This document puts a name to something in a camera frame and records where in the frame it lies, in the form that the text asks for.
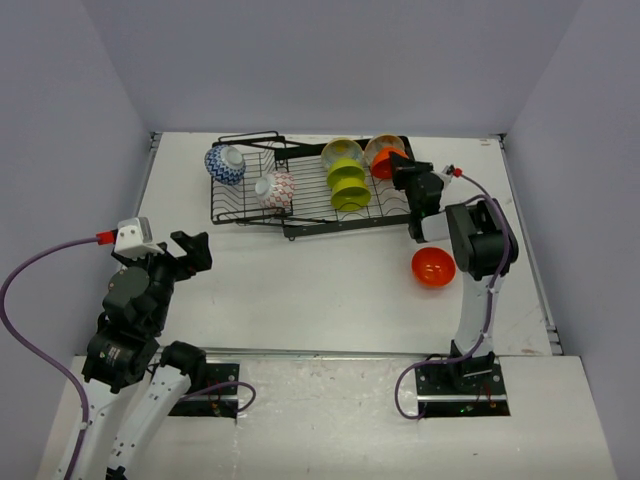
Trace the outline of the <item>floral orange green bowl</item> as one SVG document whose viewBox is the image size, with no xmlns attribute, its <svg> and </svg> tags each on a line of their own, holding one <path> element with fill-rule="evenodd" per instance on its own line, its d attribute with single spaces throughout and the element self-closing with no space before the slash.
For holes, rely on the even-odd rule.
<svg viewBox="0 0 640 480">
<path fill-rule="evenodd" d="M 393 134 L 381 134 L 373 137 L 366 144 L 363 153 L 368 165 L 371 165 L 375 156 L 385 147 L 393 147 L 405 151 L 402 139 Z"/>
</svg>

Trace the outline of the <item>lime green bowl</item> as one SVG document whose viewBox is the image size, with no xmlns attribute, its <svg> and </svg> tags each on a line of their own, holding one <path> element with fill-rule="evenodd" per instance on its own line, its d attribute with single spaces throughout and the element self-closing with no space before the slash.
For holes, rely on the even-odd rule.
<svg viewBox="0 0 640 480">
<path fill-rule="evenodd" d="M 339 181 L 344 179 L 365 179 L 365 171 L 358 160 L 341 157 L 333 162 L 328 169 L 326 182 L 333 188 Z"/>
<path fill-rule="evenodd" d="M 359 210 L 366 207 L 370 200 L 371 192 L 365 181 L 359 178 L 344 178 L 332 187 L 330 202 L 335 210 Z"/>
</svg>

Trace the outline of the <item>yellow sun pattern bowl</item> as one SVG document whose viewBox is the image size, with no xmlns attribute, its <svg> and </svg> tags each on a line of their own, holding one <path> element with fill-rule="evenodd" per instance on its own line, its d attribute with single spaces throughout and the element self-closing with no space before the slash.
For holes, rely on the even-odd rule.
<svg viewBox="0 0 640 480">
<path fill-rule="evenodd" d="M 353 139 L 340 137 L 328 142 L 320 154 L 322 165 L 326 170 L 329 170 L 336 161 L 343 158 L 362 163 L 362 147 Z"/>
</svg>

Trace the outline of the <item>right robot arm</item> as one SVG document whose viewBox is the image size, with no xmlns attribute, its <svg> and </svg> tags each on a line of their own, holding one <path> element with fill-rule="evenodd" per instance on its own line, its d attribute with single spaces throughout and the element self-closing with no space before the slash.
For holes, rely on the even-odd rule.
<svg viewBox="0 0 640 480">
<path fill-rule="evenodd" d="M 446 233 L 455 266 L 463 274 L 461 317 L 450 353 L 416 368 L 436 390 L 450 387 L 467 393 L 493 370 L 495 309 L 504 278 L 519 256 L 516 237 L 498 200 L 461 169 L 449 166 L 439 173 L 397 153 L 390 155 L 390 163 L 394 187 L 405 193 L 410 207 L 410 237 L 426 243 Z M 442 195 L 454 178 L 469 182 L 479 194 L 443 207 Z"/>
</svg>

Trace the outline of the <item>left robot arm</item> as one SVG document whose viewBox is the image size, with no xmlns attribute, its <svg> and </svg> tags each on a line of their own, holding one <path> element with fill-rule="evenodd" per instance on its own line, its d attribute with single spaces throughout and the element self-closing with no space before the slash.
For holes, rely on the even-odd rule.
<svg viewBox="0 0 640 480">
<path fill-rule="evenodd" d="M 122 223 L 109 234 L 111 255 L 122 267 L 109 281 L 81 371 L 84 395 L 76 426 L 82 443 L 66 451 L 73 479 L 131 478 L 136 457 L 177 400 L 207 383 L 203 351 L 175 342 L 163 352 L 159 377 L 146 398 L 130 420 L 125 418 L 158 351 L 176 283 L 213 265 L 207 233 L 175 231 L 170 237 L 182 255 L 174 256 L 165 243 L 154 242 L 140 219 Z"/>
</svg>

